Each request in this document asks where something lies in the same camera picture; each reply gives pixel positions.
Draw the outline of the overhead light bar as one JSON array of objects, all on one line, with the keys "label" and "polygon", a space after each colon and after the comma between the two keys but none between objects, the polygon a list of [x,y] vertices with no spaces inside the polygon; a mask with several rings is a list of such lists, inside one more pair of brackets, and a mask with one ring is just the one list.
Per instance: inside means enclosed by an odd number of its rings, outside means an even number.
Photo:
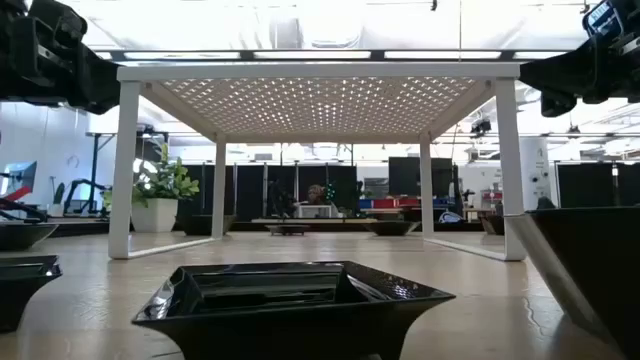
[{"label": "overhead light bar", "polygon": [[214,61],[529,61],[566,53],[536,49],[98,50],[115,62]]}]

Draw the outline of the wavy square black plate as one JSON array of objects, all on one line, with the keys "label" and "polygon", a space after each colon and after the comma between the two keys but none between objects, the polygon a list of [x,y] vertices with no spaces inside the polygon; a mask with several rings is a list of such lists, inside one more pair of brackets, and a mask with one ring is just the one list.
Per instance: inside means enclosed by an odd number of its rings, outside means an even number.
[{"label": "wavy square black plate", "polygon": [[640,360],[640,206],[505,217],[570,320]]}]

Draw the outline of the rounded black bowl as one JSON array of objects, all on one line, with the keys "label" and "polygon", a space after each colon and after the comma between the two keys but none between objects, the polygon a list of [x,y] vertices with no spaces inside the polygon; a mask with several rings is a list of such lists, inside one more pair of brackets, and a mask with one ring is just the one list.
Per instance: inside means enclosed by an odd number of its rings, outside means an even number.
[{"label": "rounded black bowl", "polygon": [[364,224],[364,227],[377,236],[405,236],[415,230],[420,222],[385,220]]},{"label": "rounded black bowl", "polygon": [[[223,218],[222,234],[226,235],[235,222],[235,215],[225,215]],[[176,223],[189,236],[210,236],[212,231],[211,215],[179,215]]]},{"label": "rounded black bowl", "polygon": [[51,223],[0,224],[0,252],[24,251],[48,238],[56,229]]}]

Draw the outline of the black metal stand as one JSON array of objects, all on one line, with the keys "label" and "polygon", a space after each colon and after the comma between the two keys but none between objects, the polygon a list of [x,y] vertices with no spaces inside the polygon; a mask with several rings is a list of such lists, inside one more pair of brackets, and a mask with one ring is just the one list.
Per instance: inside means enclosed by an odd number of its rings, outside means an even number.
[{"label": "black metal stand", "polygon": [[[87,132],[93,141],[91,150],[91,169],[88,178],[89,197],[87,213],[90,216],[106,218],[110,211],[109,197],[113,182],[115,162],[115,132]],[[150,127],[139,127],[136,132],[133,173],[134,179],[139,177],[141,168],[148,172],[154,170],[153,164],[159,162],[162,148],[169,144],[169,133],[155,131]]]}]

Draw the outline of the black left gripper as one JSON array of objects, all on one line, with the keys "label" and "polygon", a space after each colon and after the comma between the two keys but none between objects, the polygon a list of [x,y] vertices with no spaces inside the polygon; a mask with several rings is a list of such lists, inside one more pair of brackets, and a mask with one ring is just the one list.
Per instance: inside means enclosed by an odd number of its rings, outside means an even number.
[{"label": "black left gripper", "polygon": [[0,102],[67,101],[92,114],[119,105],[119,65],[83,43],[83,17],[57,0],[33,0],[27,16],[0,14]]}]

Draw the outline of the white perforated shelf riser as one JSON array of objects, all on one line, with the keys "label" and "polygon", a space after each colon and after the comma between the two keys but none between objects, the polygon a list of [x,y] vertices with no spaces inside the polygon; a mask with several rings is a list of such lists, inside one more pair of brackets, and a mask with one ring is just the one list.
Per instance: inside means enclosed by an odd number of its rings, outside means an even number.
[{"label": "white perforated shelf riser", "polygon": [[421,201],[423,238],[433,239],[433,206],[431,200],[431,140],[440,135],[455,121],[477,109],[488,99],[497,101],[499,145],[503,180],[504,211],[518,215],[524,210],[521,177],[519,134],[516,120],[515,80],[519,67],[515,63],[445,63],[445,62],[301,62],[220,64],[208,66],[174,67],[122,67],[117,79],[121,84],[119,126],[116,142],[112,213],[108,237],[108,254],[116,260],[129,260],[169,251],[169,246],[133,251],[130,248],[130,215],[132,196],[132,165],[135,153],[136,122],[139,99],[145,97],[174,117],[183,120],[203,135],[211,137],[216,145],[216,170],[214,180],[214,210],[212,237],[222,237],[223,194],[225,185],[226,145],[228,142],[250,142],[252,136],[235,135],[217,130],[196,114],[186,101],[156,88],[161,80],[214,80],[236,78],[363,78],[374,76],[466,76],[475,85],[461,99],[454,101],[451,109],[440,115],[435,124],[409,136],[409,141],[420,146]]}]

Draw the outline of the computer monitor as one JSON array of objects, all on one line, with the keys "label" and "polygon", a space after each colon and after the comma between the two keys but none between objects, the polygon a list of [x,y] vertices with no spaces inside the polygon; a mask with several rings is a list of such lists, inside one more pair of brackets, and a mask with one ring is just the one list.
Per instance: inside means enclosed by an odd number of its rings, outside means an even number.
[{"label": "computer monitor", "polygon": [[0,198],[18,201],[31,194],[35,185],[37,162],[8,164],[0,171]]}]

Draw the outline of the red and blue storage rack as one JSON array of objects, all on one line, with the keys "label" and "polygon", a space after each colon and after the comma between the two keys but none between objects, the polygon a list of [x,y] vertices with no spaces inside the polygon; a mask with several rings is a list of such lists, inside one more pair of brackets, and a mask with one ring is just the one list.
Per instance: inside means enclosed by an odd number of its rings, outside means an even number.
[{"label": "red and blue storage rack", "polygon": [[[453,205],[454,205],[454,202],[448,198],[435,197],[433,199],[434,208],[446,208]],[[359,208],[361,210],[392,209],[392,208],[400,208],[400,207],[420,207],[420,206],[421,206],[420,198],[389,198],[389,199],[385,198],[385,199],[360,199],[359,200]]]}]

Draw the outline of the green plant in white pot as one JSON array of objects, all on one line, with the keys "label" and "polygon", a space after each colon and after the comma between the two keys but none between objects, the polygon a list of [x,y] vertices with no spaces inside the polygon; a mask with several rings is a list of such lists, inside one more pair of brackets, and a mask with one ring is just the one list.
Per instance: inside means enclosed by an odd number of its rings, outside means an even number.
[{"label": "green plant in white pot", "polygon": [[162,144],[154,160],[140,160],[134,165],[127,182],[129,204],[125,212],[113,205],[113,189],[102,196],[110,222],[126,219],[126,228],[138,233],[171,232],[177,221],[181,200],[190,200],[200,192],[198,180],[192,179],[180,157],[171,160],[169,147]]}]

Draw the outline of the small square black dish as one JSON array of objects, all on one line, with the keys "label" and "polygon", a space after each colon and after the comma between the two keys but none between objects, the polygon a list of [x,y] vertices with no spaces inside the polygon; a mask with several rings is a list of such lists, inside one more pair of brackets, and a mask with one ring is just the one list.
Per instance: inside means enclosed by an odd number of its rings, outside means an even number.
[{"label": "small square black dish", "polygon": [[309,229],[309,226],[303,224],[272,224],[267,225],[266,228],[269,230],[271,235],[280,234],[287,236],[296,234],[304,235]]}]

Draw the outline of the black cabinet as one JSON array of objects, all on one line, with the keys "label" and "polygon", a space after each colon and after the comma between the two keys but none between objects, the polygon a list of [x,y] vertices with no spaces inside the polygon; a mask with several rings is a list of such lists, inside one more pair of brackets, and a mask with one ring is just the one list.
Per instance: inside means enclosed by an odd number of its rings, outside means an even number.
[{"label": "black cabinet", "polygon": [[[390,195],[421,195],[420,158],[419,157],[390,157],[389,194]],[[437,197],[449,195],[449,185],[454,175],[454,164],[449,158],[432,158],[432,194]]]}]

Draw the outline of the black partition wall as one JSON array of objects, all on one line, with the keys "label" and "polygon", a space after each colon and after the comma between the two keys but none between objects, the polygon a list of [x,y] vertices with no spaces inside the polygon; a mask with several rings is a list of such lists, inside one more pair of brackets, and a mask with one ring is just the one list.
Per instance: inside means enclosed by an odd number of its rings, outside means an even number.
[{"label": "black partition wall", "polygon": [[[215,166],[194,164],[187,167],[188,175],[199,182],[200,190],[192,198],[178,203],[179,218],[210,215],[213,211]],[[341,165],[228,165],[225,169],[224,213],[248,222],[273,213],[270,184],[297,201],[306,201],[314,185],[330,186],[333,203],[338,208],[351,209],[355,205],[357,168]]]},{"label": "black partition wall", "polygon": [[640,163],[587,162],[556,165],[561,208],[640,205]]}]

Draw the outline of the small plant in white pot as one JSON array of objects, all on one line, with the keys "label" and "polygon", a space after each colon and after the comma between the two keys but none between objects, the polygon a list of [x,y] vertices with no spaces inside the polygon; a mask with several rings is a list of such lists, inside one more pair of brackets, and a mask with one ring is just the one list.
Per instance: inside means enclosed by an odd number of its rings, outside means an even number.
[{"label": "small plant in white pot", "polygon": [[53,190],[53,201],[48,207],[48,215],[51,217],[62,217],[64,214],[63,197],[65,193],[65,184],[59,183]]}]

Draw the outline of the white cylindrical column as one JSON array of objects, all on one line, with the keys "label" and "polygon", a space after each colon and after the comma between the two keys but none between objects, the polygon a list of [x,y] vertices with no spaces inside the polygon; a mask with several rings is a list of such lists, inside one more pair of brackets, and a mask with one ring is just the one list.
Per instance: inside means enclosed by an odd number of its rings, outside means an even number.
[{"label": "white cylindrical column", "polygon": [[524,209],[535,210],[541,197],[551,197],[547,140],[521,137],[519,146]]}]

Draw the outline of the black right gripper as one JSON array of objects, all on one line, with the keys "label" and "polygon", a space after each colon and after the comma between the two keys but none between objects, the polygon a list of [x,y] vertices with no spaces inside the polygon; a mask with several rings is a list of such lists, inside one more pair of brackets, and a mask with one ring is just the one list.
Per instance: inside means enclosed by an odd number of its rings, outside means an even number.
[{"label": "black right gripper", "polygon": [[541,93],[541,115],[572,111],[594,88],[601,98],[640,103],[640,33],[628,33],[628,0],[601,0],[582,18],[576,49],[520,66],[519,79]]}]

